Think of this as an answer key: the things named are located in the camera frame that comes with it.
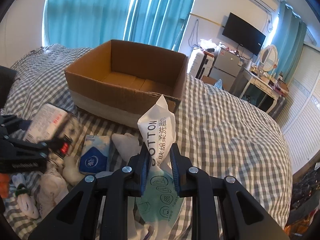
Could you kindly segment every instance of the tissue pack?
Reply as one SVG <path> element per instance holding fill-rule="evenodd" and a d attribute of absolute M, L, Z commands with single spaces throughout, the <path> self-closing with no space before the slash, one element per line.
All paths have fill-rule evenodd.
<path fill-rule="evenodd" d="M 108 170 L 110 136 L 87 135 L 79 163 L 79 171 L 96 174 Z"/>

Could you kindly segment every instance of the cardboard box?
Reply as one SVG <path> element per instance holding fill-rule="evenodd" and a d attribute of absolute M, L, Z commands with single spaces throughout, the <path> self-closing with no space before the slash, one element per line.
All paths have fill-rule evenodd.
<path fill-rule="evenodd" d="M 74 103 L 92 114 L 138 128 L 138 119 L 164 94 L 176 112 L 188 57 L 171 50 L 111 40 L 65 70 Z"/>
<path fill-rule="evenodd" d="M 211 77 L 207 77 L 207 76 L 203 76 L 201 80 L 202 80 L 204 83 L 210 84 L 210 85 L 214 85 L 214 84 L 217 82 L 216 79 L 211 78 Z"/>

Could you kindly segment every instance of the blue curtain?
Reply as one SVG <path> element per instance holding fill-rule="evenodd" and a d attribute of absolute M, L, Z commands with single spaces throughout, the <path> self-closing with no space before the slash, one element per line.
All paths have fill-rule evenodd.
<path fill-rule="evenodd" d="M 178 50 L 193 0 L 47 0 L 49 44 L 96 47 L 110 39 Z"/>
<path fill-rule="evenodd" d="M 276 74 L 282 72 L 285 82 L 290 81 L 298 65 L 306 32 L 306 24 L 293 13 L 292 8 L 286 5 L 285 1 L 282 1 L 278 28 L 272 44 L 276 46 L 279 57 Z"/>

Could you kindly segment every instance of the checkered bedsheet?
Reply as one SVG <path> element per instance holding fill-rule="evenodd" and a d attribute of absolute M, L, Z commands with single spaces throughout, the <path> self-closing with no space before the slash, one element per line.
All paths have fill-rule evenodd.
<path fill-rule="evenodd" d="M 72 111 L 81 123 L 81 135 L 71 154 L 76 158 L 88 133 L 111 135 L 129 132 L 141 142 L 141 135 L 135 129 L 80 112 L 74 106 L 64 69 L 89 50 L 67 49 L 54 44 L 25 55 L 12 66 L 18 75 L 1 114 L 32 119 L 45 102 Z M 203 84 L 189 75 L 185 95 L 175 117 L 181 154 L 211 176 L 235 176 L 284 227 L 291 198 L 291 164 L 286 142 L 271 117 L 228 92 Z M 13 136 L 22 135 L 20 131 Z M 124 165 L 114 147 L 111 156 L 110 170 Z M 40 172 L 25 173 L 27 187 L 35 199 L 40 189 L 40 176 Z M 4 215 L 19 237 L 27 239 L 41 219 L 28 219 L 21 213 L 14 190 L 10 184 L 10 196 L 4 200 Z M 191 239 L 191 210 L 191 199 L 187 198 L 167 239 Z M 138 212 L 135 219 L 143 223 Z"/>

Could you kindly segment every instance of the television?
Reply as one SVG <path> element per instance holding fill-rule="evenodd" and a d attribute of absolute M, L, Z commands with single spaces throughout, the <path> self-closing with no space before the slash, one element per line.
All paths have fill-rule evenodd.
<path fill-rule="evenodd" d="M 262 32 L 233 13 L 230 13 L 222 35 L 235 41 L 254 55 L 259 54 L 266 38 Z"/>

